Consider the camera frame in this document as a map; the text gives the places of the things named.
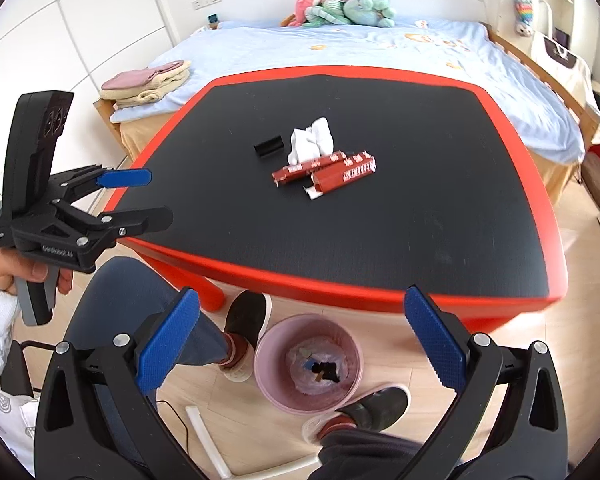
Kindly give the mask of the person's left hand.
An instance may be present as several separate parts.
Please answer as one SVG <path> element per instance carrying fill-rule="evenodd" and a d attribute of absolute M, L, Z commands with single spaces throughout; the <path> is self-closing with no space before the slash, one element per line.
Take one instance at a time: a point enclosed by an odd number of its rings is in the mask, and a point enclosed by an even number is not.
<path fill-rule="evenodd" d="M 50 267 L 20 255 L 15 249 L 0 248 L 0 292 L 17 295 L 15 280 L 44 283 L 50 275 Z"/>

